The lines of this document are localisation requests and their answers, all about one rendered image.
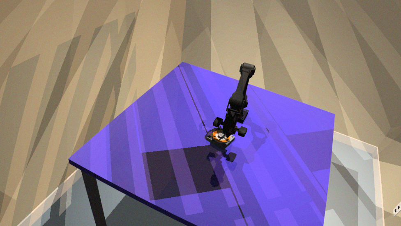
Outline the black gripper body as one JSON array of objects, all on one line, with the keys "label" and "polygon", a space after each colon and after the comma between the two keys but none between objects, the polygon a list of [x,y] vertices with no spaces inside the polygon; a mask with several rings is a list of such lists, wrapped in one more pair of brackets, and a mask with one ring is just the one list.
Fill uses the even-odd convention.
[{"label": "black gripper body", "polygon": [[[222,118],[216,117],[216,119],[213,122],[213,126],[215,127],[219,127],[220,125],[223,125],[224,128],[224,121]],[[238,135],[240,137],[244,137],[246,132],[247,132],[247,128],[241,126],[241,128],[238,128],[238,126],[235,127],[237,129]]]}]

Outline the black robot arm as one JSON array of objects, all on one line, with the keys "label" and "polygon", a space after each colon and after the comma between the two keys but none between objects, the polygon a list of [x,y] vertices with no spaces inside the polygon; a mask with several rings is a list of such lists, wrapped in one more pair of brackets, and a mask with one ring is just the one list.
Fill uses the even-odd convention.
[{"label": "black robot arm", "polygon": [[[249,79],[254,75],[255,69],[255,65],[246,62],[244,62],[240,66],[239,72],[241,76],[236,91],[232,94],[228,101],[228,105],[226,108],[228,114],[224,120],[223,134],[231,136],[233,134],[235,135],[237,131],[237,129],[235,128],[235,124],[238,116],[243,115],[244,108],[246,108],[248,105],[246,90]],[[229,105],[230,108],[228,108]]]}]

